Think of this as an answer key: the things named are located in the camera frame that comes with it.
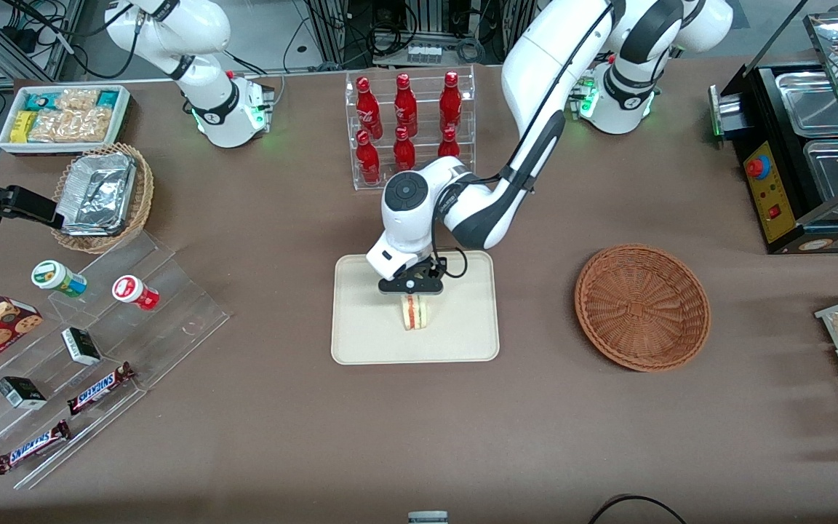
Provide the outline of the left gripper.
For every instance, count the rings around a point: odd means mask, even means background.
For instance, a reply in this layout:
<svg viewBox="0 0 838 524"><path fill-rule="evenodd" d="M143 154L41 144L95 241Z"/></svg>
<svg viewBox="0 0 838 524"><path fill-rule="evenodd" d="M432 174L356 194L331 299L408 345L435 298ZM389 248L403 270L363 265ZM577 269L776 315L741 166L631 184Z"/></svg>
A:
<svg viewBox="0 0 838 524"><path fill-rule="evenodd" d="M378 291L383 295L405 295L407 286L421 286L421 295L440 295L447 259L434 250L432 235L400 242L392 233L383 233L366 255L369 265L380 275Z"/></svg>

